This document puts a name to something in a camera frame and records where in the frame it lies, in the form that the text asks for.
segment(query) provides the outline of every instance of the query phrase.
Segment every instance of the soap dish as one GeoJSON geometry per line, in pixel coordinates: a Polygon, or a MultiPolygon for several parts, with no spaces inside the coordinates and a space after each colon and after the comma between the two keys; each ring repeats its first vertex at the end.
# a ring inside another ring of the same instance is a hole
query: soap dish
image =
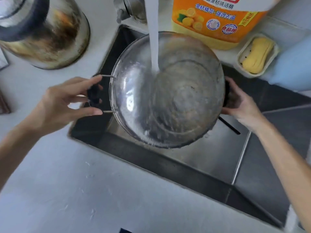
{"type": "Polygon", "coordinates": [[[271,62],[274,60],[274,58],[279,54],[280,52],[280,48],[279,46],[274,42],[274,47],[272,49],[272,51],[268,54],[267,56],[267,59],[266,59],[266,62],[265,62],[265,66],[263,67],[263,70],[259,73],[259,74],[252,74],[248,71],[246,71],[243,66],[242,66],[242,62],[245,60],[245,58],[247,58],[247,56],[250,54],[251,52],[251,49],[252,49],[252,43],[253,43],[253,40],[255,38],[267,38],[267,39],[270,39],[268,38],[267,36],[261,34],[261,33],[257,33],[255,35],[253,35],[246,43],[246,45],[242,48],[242,50],[240,50],[240,52],[238,53],[237,55],[237,58],[236,58],[236,63],[234,65],[234,68],[239,71],[241,74],[243,74],[245,77],[247,78],[256,78],[256,77],[259,77],[261,75],[263,75],[265,73],[265,71],[267,70],[268,66],[271,64],[271,62]]]}

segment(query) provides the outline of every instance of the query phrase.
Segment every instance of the blue plastic object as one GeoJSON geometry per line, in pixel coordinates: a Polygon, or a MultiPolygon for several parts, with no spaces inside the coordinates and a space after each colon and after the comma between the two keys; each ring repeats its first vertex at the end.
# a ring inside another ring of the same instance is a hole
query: blue plastic object
{"type": "Polygon", "coordinates": [[[280,54],[268,82],[292,91],[311,90],[311,36],[280,54]]]}

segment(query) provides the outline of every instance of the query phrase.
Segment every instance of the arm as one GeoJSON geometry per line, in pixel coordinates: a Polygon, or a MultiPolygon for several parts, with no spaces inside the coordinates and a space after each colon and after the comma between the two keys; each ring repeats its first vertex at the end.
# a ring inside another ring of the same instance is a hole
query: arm
{"type": "Polygon", "coordinates": [[[76,77],[49,88],[30,115],[6,135],[0,143],[0,191],[42,136],[81,117],[103,113],[93,107],[78,110],[68,107],[70,103],[86,102],[86,97],[78,95],[86,95],[86,90],[101,79],[100,75],[89,80],[76,77]]]}
{"type": "Polygon", "coordinates": [[[233,115],[258,136],[303,227],[311,232],[311,167],[261,114],[253,99],[231,78],[227,80],[238,100],[222,113],[233,115]]]}

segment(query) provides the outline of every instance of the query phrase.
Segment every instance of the faucet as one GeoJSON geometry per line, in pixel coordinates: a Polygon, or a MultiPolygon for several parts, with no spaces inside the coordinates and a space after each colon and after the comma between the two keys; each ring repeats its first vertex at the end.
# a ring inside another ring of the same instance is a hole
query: faucet
{"type": "Polygon", "coordinates": [[[145,0],[114,0],[117,11],[117,23],[134,17],[139,23],[147,23],[145,0]]]}

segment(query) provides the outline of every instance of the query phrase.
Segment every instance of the water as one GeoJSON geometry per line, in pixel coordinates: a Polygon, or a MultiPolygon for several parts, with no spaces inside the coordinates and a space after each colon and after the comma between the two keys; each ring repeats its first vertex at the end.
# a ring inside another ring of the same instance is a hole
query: water
{"type": "Polygon", "coordinates": [[[150,37],[151,66],[154,74],[159,72],[159,0],[145,0],[146,15],[150,37]]]}

